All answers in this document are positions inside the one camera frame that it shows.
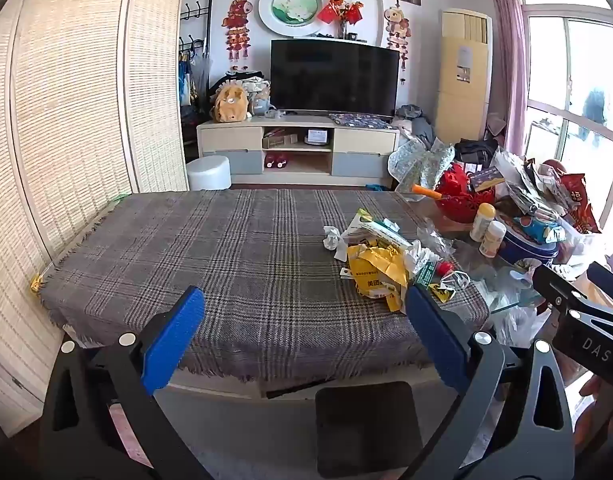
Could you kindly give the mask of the person's right hand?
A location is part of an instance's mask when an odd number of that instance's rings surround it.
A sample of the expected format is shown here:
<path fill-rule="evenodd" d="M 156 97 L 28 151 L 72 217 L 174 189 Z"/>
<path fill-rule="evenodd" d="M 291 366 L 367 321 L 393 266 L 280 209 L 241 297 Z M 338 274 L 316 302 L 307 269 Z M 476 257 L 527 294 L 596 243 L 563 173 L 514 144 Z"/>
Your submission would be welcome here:
<path fill-rule="evenodd" d="M 603 428 L 613 430 L 613 386 L 593 375 L 579 390 L 583 398 L 591 396 L 593 402 L 575 423 L 576 453 L 582 453 Z"/>

